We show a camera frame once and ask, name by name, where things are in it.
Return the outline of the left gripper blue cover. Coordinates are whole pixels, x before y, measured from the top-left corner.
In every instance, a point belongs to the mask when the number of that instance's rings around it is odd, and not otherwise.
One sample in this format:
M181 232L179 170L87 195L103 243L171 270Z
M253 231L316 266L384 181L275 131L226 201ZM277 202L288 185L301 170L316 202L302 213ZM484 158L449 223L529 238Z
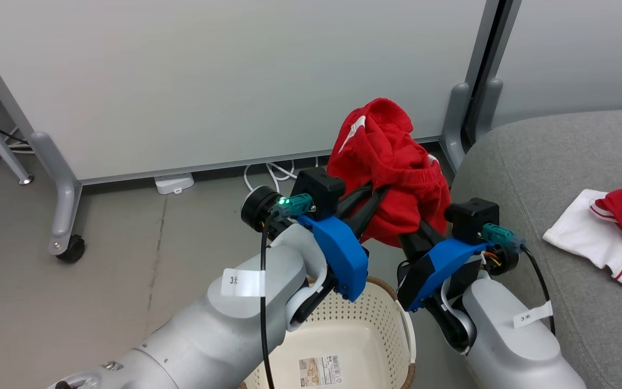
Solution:
M308 215L296 217L299 224L310 227L325 256L324 263L330 266L338 281L338 293L350 302L360 297L368 278L368 256L359 240L389 190L390 185L374 189L369 181L342 197L336 216L346 218L346 223L333 215L321 220Z

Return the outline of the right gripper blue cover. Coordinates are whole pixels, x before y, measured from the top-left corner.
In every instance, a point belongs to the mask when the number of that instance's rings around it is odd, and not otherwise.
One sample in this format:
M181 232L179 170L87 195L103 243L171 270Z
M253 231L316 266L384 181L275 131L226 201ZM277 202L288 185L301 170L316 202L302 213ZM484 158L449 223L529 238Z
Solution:
M440 294L447 280L447 298L464 293L477 280L481 253L486 251L485 243L470 245L459 240L444 240L425 220L420 220L416 232L401 234L399 242L407 263L397 270L397 295L406 312L423 308L432 294Z

